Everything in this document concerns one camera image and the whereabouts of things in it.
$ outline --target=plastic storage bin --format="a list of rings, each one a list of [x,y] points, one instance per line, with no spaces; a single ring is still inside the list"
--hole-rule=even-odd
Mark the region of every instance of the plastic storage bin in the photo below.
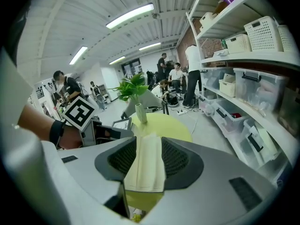
[[[232,67],[207,67],[200,73],[202,84],[215,89],[219,89],[219,80],[224,78],[224,74],[234,75]]]
[[[223,100],[224,98],[218,98],[217,94],[206,90],[204,91],[204,96],[202,94],[199,94],[199,109],[201,109],[206,116],[211,116],[215,112],[214,107],[212,106],[212,103],[214,101]]]
[[[240,149],[248,165],[256,170],[276,158],[278,150],[272,144],[266,145],[258,133],[253,133],[252,129],[257,130],[253,119],[244,120],[243,124],[239,141]]]
[[[204,16],[200,19],[200,23],[202,27],[206,28],[210,26],[211,21],[217,16],[217,14],[212,14],[212,12],[207,12]]]
[[[262,17],[244,26],[252,51],[282,52],[279,31],[273,19]]]
[[[233,70],[237,98],[253,106],[263,116],[267,111],[272,112],[278,108],[287,77],[243,68]]]
[[[213,119],[225,137],[242,132],[243,121],[249,118],[243,110],[226,99],[215,101],[212,106],[215,109]]]
[[[298,47],[288,27],[286,25],[279,25],[277,28],[281,38],[283,51],[298,53]]]
[[[246,35],[246,34],[239,34],[239,35],[233,36],[229,39],[226,39],[225,42],[228,47],[228,52],[230,54],[251,51],[250,41],[249,41],[248,35]]]
[[[297,90],[285,89],[278,116],[279,123],[294,137],[300,135],[300,94]]]

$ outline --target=green plant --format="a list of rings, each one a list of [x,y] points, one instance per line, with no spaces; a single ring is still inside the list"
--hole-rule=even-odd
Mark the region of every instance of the green plant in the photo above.
[[[132,99],[135,104],[138,104],[138,97],[148,89],[148,86],[145,86],[145,78],[142,76],[142,73],[139,73],[134,75],[131,79],[123,78],[119,87],[111,89],[121,93],[119,96],[121,100],[127,101],[128,99]]]

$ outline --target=white ceiling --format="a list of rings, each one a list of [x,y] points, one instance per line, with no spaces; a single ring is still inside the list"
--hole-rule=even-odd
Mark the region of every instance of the white ceiling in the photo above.
[[[82,72],[96,62],[107,64],[121,56],[137,57],[138,48],[162,42],[174,48],[194,0],[31,0],[18,46],[18,70],[31,84],[56,70]],[[140,5],[155,10],[110,30],[106,24]],[[81,46],[89,49],[74,66],[69,62]]]

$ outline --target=black wristband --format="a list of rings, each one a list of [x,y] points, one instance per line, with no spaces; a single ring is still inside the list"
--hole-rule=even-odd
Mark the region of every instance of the black wristband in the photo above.
[[[55,146],[58,145],[59,138],[64,133],[64,127],[65,123],[55,120],[54,123],[51,126],[50,133],[49,133],[49,141],[54,143]]]

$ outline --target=black pants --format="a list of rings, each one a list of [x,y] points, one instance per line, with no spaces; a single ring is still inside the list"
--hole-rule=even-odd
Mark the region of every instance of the black pants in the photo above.
[[[180,93],[180,81],[172,80],[172,86],[175,88],[177,93]]]
[[[197,81],[199,81],[199,91],[201,91],[201,76],[200,71],[191,71],[188,73],[188,82],[187,82],[187,95],[183,101],[184,106],[192,106],[192,99],[195,94],[195,89],[197,85]]]
[[[158,72],[159,81],[166,79],[165,73],[163,71]]]

